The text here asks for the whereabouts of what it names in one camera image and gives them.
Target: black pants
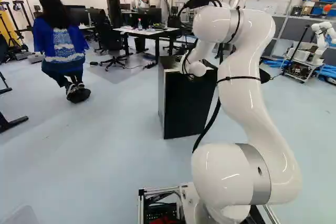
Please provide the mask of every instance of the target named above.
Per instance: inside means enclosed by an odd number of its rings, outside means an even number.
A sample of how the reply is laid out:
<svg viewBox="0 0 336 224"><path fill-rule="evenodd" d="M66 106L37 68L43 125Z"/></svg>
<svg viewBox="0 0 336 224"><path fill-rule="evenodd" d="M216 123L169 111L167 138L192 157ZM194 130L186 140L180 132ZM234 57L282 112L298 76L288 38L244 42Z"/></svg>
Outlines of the black pants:
<svg viewBox="0 0 336 224"><path fill-rule="evenodd" d="M67 84L70 84L66 76L69 76L74 84L79 84L82 82L82 76L83 76L82 69L69 73L59 73L42 68L42 72L47 74L49 77L53 78L60 87L64 87Z"/></svg>

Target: woman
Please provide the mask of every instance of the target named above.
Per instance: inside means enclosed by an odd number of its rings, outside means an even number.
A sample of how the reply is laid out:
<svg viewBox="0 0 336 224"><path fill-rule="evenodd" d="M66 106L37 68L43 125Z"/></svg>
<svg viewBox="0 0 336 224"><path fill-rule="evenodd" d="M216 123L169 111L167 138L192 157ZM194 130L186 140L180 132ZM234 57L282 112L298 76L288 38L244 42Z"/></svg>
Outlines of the woman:
<svg viewBox="0 0 336 224"><path fill-rule="evenodd" d="M65 87L68 97L77 89L84 88L84 49L89 49L89 46L61 0L39 1L43 14L34 22L35 51L45 53L42 72L53 78L60 87Z"/></svg>

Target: blue cardigan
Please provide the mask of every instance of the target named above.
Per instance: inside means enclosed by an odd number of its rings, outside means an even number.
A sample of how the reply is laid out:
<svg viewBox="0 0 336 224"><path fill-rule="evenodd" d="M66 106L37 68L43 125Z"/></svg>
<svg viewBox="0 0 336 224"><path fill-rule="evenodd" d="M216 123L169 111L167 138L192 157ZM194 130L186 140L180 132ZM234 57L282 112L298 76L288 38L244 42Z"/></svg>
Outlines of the blue cardigan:
<svg viewBox="0 0 336 224"><path fill-rule="evenodd" d="M35 19L33 36L35 51L45 53L42 69L66 73L83 68L89 46L78 26L53 29L40 17Z"/></svg>

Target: black cabinet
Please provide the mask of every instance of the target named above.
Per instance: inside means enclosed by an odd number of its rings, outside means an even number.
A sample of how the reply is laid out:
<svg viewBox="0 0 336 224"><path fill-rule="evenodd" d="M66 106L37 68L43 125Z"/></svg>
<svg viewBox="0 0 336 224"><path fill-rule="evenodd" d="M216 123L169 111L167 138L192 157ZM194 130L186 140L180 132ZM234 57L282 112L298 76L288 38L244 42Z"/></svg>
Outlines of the black cabinet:
<svg viewBox="0 0 336 224"><path fill-rule="evenodd" d="M159 58L158 105L164 139L202 132L217 80L217 71L210 68L205 76L190 80L178 71L175 59Z"/></svg>

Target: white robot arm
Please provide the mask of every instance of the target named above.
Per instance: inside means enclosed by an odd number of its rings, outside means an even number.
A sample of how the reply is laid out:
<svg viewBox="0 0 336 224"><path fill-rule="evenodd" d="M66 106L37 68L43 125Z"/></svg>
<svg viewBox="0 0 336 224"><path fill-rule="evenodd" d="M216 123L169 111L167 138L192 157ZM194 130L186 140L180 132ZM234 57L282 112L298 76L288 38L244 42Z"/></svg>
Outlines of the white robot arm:
<svg viewBox="0 0 336 224"><path fill-rule="evenodd" d="M224 111L245 130L247 144L207 144L192 156L193 182L218 223L239 223L250 205L282 204L296 198L301 173L293 152L267 113L260 88L259 59L275 33L273 18L250 9L205 6L194 18L196 47L181 59L181 72L202 76L204 59L219 42L236 51L218 68Z"/></svg>
<svg viewBox="0 0 336 224"><path fill-rule="evenodd" d="M317 39L318 49L315 51L313 59L313 63L317 63L317 60L320 59L320 57L328 47L325 36L329 35L331 37L331 42L333 44L336 44L336 32L330 22L315 23L311 25L311 29L315 32Z"/></svg>

